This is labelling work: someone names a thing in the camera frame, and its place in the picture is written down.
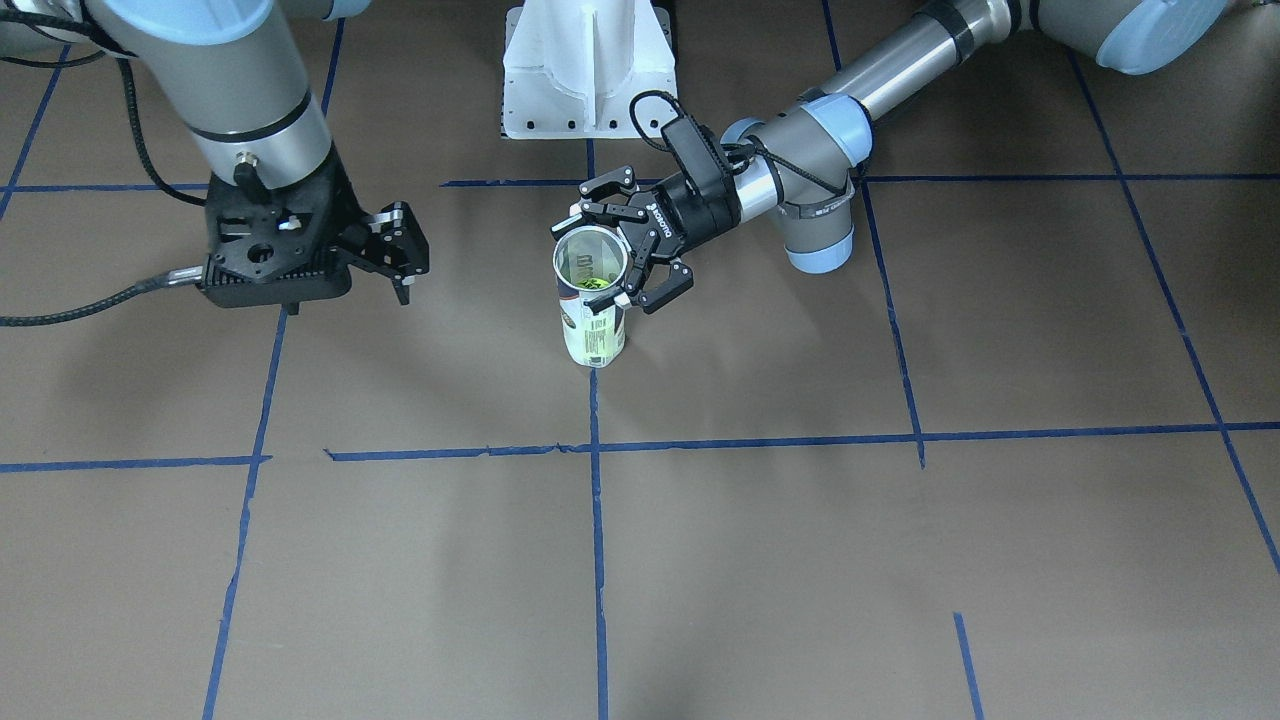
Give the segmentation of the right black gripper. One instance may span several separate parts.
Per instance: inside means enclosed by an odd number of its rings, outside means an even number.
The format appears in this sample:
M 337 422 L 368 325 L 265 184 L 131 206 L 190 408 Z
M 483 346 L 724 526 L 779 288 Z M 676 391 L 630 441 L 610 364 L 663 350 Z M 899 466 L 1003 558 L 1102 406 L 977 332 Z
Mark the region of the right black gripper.
M 230 275 L 283 275 L 339 237 L 343 260 L 385 277 L 402 306 L 410 305 L 416 278 L 430 270 L 430 246 L 412 208 L 396 201 L 366 217 L 337 150 L 262 202 L 212 176 L 205 219 L 209 263 Z

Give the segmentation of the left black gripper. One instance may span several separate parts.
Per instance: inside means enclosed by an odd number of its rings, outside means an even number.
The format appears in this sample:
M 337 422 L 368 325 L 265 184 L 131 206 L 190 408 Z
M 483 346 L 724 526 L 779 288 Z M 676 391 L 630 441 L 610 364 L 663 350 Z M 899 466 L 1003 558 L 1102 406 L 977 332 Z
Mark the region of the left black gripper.
M 655 205 L 652 211 L 646 209 L 650 204 Z M 678 256 L 727 233 L 741 219 L 742 205 L 732 179 L 716 179 L 695 190 L 686 176 L 669 176 L 659 183 L 643 182 L 631 165 L 625 165 L 580 183 L 579 199 L 549 233 L 559 240 L 572 229 L 602 225 L 617 231 L 627 241 L 654 240 L 652 261 L 669 263 L 660 283 L 630 266 L 620 275 L 617 286 L 586 301 L 586 310 L 593 315 L 630 309 L 653 314 L 694 286 L 692 269 Z

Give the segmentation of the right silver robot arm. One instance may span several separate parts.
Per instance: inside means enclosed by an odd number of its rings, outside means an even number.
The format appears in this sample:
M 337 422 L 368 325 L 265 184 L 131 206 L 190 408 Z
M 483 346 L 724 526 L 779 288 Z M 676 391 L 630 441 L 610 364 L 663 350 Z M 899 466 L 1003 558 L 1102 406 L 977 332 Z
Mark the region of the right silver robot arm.
M 204 210 L 207 256 L 70 311 L 5 316 L 5 327 L 90 316 L 157 290 L 193 286 L 219 307 L 337 299 L 351 272 L 385 277 L 399 304 L 430 268 L 412 209 L 358 204 L 308 82 L 292 18 L 339 20 L 365 1 L 5 1 L 3 55 L 92 44 L 122 76 L 134 150 L 159 190 Z M 156 172 L 145 146 L 134 63 L 156 78 L 211 177 L 202 197 Z

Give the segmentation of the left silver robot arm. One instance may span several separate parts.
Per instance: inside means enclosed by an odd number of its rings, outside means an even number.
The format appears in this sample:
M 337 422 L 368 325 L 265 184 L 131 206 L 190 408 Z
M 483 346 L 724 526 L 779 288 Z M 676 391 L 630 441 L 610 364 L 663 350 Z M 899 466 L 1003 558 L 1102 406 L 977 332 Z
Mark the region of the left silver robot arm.
M 577 206 L 550 232 L 559 243 L 614 250 L 618 266 L 589 272 L 586 288 L 562 281 L 562 296 L 581 300 L 589 316 L 655 313 L 692 287 L 689 252 L 765 214 L 795 268 L 832 272 L 852 254 L 850 204 L 877 122 L 980 47 L 1034 29 L 1101 67 L 1142 76 L 1187 53 L 1226 9 L 1225 1 L 931 1 L 786 111 L 744 118 L 723 135 L 673 95 L 640 92 L 630 111 L 658 99 L 675 114 L 652 146 L 678 170 L 641 187 L 621 167 L 581 186 Z

